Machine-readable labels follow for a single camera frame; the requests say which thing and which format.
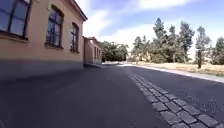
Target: wall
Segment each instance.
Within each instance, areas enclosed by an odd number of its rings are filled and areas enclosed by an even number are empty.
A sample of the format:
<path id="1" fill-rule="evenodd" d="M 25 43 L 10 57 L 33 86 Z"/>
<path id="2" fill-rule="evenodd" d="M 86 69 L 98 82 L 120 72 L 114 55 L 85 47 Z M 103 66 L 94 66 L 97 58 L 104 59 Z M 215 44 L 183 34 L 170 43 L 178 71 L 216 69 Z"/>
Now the wall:
<path id="1" fill-rule="evenodd" d="M 93 44 L 91 40 L 85 38 L 85 63 L 92 64 L 93 63 Z"/>
<path id="2" fill-rule="evenodd" d="M 63 50 L 46 48 L 51 4 L 64 13 Z M 70 52 L 72 22 L 79 26 L 79 53 Z M 28 41 L 0 35 L 0 80 L 25 78 L 83 67 L 83 21 L 63 0 L 33 0 L 29 12 Z"/>
<path id="3" fill-rule="evenodd" d="M 99 58 L 98 57 L 97 58 L 94 57 L 93 63 L 100 64 L 100 63 L 102 63 L 102 48 L 97 44 L 96 40 L 94 40 L 94 43 L 93 43 L 93 55 L 94 55 L 94 47 L 98 48 L 101 51 L 101 53 L 100 53 Z"/>

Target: building facade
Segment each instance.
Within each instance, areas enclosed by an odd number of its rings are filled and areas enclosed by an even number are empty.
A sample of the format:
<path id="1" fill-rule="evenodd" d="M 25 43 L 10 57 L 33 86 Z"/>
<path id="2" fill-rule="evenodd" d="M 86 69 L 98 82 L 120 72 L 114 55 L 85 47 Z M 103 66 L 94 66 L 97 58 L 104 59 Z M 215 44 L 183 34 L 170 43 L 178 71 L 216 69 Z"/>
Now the building facade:
<path id="1" fill-rule="evenodd" d="M 102 44 L 95 37 L 84 37 L 84 61 L 86 64 L 102 63 Z"/>
<path id="2" fill-rule="evenodd" d="M 0 80 L 82 69 L 83 22 L 75 0 L 3 0 Z"/>

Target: tree foliage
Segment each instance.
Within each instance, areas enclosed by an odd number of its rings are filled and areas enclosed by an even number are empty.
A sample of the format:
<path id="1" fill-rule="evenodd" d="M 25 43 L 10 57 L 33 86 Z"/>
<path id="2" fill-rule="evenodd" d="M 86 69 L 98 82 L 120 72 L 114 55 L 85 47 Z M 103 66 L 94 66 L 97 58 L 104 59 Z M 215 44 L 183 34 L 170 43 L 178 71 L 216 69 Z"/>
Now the tree foliage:
<path id="1" fill-rule="evenodd" d="M 115 42 L 103 42 L 103 61 L 126 61 L 128 55 L 128 45 Z"/>
<path id="2" fill-rule="evenodd" d="M 146 36 L 137 36 L 133 41 L 131 50 L 132 61 L 147 61 L 154 63 L 187 63 L 190 58 L 188 52 L 193 45 L 195 31 L 190 24 L 182 21 L 179 32 L 176 27 L 171 25 L 168 31 L 165 30 L 164 22 L 157 18 L 153 26 L 155 37 L 150 41 Z M 212 47 L 212 41 L 206 35 L 205 28 L 200 26 L 197 29 L 196 56 L 195 62 L 210 62 L 212 64 L 224 64 L 224 38 L 217 40 L 216 47 Z M 128 55 L 127 46 L 114 42 L 105 42 L 103 58 L 105 60 L 126 60 Z"/>
<path id="3" fill-rule="evenodd" d="M 176 34 L 175 26 L 171 25 L 168 34 L 164 29 L 164 22 L 158 18 L 153 30 L 156 37 L 152 42 L 146 41 L 145 36 L 142 41 L 140 37 L 136 37 L 135 47 L 132 51 L 132 54 L 134 54 L 137 50 L 137 55 L 134 55 L 135 57 L 139 57 L 139 60 L 145 58 L 146 61 L 155 63 L 182 63 L 188 60 L 187 52 L 192 46 L 192 37 L 194 36 L 194 31 L 188 23 L 181 22 L 179 35 Z"/>

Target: distant building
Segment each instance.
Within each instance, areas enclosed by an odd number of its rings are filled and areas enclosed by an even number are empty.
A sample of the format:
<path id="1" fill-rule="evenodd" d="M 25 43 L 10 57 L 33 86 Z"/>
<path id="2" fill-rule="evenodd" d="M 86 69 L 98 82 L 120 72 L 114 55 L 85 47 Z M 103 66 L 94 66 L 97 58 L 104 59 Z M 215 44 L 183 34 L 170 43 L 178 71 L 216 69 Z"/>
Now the distant building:
<path id="1" fill-rule="evenodd" d="M 84 37 L 84 40 L 84 62 L 86 64 L 102 63 L 102 43 L 99 42 L 95 37 Z"/>

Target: roof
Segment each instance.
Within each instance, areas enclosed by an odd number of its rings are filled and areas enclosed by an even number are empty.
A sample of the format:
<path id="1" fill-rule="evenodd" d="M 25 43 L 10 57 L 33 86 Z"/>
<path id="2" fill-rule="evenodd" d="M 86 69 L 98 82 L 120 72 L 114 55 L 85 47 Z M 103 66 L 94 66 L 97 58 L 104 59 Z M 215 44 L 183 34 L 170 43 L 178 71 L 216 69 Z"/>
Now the roof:
<path id="1" fill-rule="evenodd" d="M 103 45 L 102 45 L 102 42 L 98 41 L 95 37 L 84 37 L 85 39 L 88 39 L 88 40 L 95 40 L 96 44 L 103 48 Z"/>
<path id="2" fill-rule="evenodd" d="M 75 0 L 68 0 L 73 7 L 79 12 L 80 16 L 83 18 L 84 21 L 87 21 L 88 18 L 85 15 L 85 13 L 82 11 L 82 9 L 79 7 L 79 5 L 77 4 L 77 2 Z"/>

